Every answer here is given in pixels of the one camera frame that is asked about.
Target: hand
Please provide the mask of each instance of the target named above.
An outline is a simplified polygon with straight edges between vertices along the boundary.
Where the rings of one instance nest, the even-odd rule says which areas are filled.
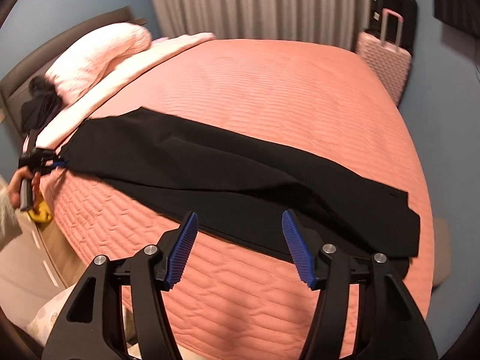
[[[27,166],[17,169],[13,177],[11,178],[10,184],[7,187],[8,196],[10,196],[11,205],[15,209],[20,207],[20,185],[22,179],[32,179],[32,189],[34,196],[34,207],[40,203],[40,173],[35,173],[35,176],[32,175],[32,172],[28,169]]]

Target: silver bolt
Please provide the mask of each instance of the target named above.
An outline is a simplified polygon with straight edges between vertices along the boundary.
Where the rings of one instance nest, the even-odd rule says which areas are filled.
[[[337,251],[337,247],[335,245],[332,245],[332,244],[325,244],[325,245],[322,246],[322,250],[325,253],[332,254],[332,253],[335,253]]]
[[[373,256],[376,262],[383,264],[384,262],[387,261],[387,256],[385,256],[383,253],[375,253]]]
[[[157,250],[158,248],[155,245],[148,245],[148,246],[145,246],[145,249],[143,249],[143,253],[152,255],[157,253]]]
[[[93,260],[93,262],[95,264],[97,264],[98,266],[102,265],[105,261],[107,261],[107,258],[100,254],[99,256],[95,257],[95,259]]]

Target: suitcase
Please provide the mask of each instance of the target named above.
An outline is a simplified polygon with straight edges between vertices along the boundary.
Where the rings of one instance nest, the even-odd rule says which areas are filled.
[[[398,22],[394,44],[386,40],[388,18],[391,16],[396,17]],[[402,38],[402,27],[402,15],[384,8],[382,10],[380,39],[369,33],[361,32],[358,35],[355,51],[377,74],[396,106],[400,102],[412,60],[410,53],[399,46]]]
[[[380,30],[382,28],[383,8],[397,12],[403,17],[404,23],[400,47],[407,50],[410,55],[413,55],[413,43],[417,30],[417,2],[415,0],[371,0],[370,23],[366,32],[377,38],[380,37]],[[388,22],[386,39],[394,42],[396,34],[397,20],[392,17]]]

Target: pink suitcase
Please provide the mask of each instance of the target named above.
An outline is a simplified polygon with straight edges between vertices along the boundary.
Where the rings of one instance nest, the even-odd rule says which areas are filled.
[[[395,44],[385,40],[389,15],[398,18]],[[357,49],[355,52],[360,55],[377,74],[393,102],[398,106],[407,81],[412,56],[407,50],[399,46],[402,37],[403,17],[397,12],[393,12],[387,8],[383,9],[382,16],[380,39],[366,32],[361,32],[358,35]]]

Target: black bag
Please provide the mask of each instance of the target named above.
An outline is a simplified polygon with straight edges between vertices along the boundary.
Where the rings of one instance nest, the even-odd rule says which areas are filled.
[[[400,47],[413,56],[413,43],[417,30],[418,5],[415,0],[371,0],[370,24],[366,32],[380,38],[383,8],[391,9],[403,16],[403,34]],[[386,39],[395,43],[398,19],[391,17],[388,20]]]

